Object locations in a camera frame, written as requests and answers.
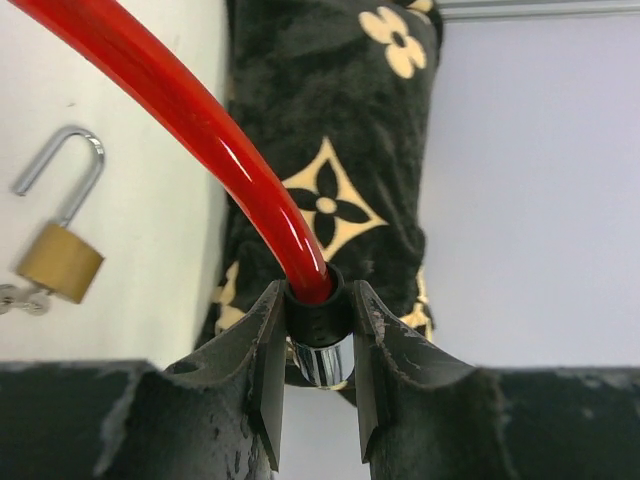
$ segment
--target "black velvet pouch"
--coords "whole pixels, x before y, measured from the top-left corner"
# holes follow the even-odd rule
[[[326,260],[430,337],[417,207],[442,43],[431,0],[234,0],[229,111]],[[229,199],[224,275],[199,344],[284,274]],[[288,369],[289,383],[303,383]]]

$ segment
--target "silver metal ring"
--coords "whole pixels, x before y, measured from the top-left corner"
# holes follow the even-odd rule
[[[343,384],[355,369],[353,334],[338,343],[313,348],[291,340],[293,359],[302,375],[318,388],[330,389]]]

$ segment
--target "red plastic tubing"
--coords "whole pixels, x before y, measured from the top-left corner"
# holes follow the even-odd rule
[[[9,1],[108,75],[218,177],[300,301],[327,299],[327,266],[295,203],[242,130],[156,37],[114,0]]]

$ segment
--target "white surface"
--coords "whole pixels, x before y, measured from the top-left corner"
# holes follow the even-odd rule
[[[285,388],[277,480],[370,480],[356,409],[335,392]]]
[[[424,171],[448,352],[640,364],[640,18],[450,25]]]
[[[215,94],[226,55],[224,2],[123,0]],[[205,169],[106,76],[8,2],[0,2],[0,283],[86,171],[69,141],[33,191],[9,188],[59,127],[101,138],[105,173],[70,229],[106,260],[82,305],[0,317],[0,361],[187,354],[216,273],[222,190]]]

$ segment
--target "brass padlock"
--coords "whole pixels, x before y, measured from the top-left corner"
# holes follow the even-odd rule
[[[14,187],[16,195],[24,196],[32,187],[62,144],[71,136],[80,135],[93,147],[93,166],[77,195],[69,202],[60,220],[49,223],[24,256],[16,273],[45,290],[74,303],[82,302],[104,257],[95,248],[67,230],[104,169],[102,142],[80,127],[65,127],[49,140]]]

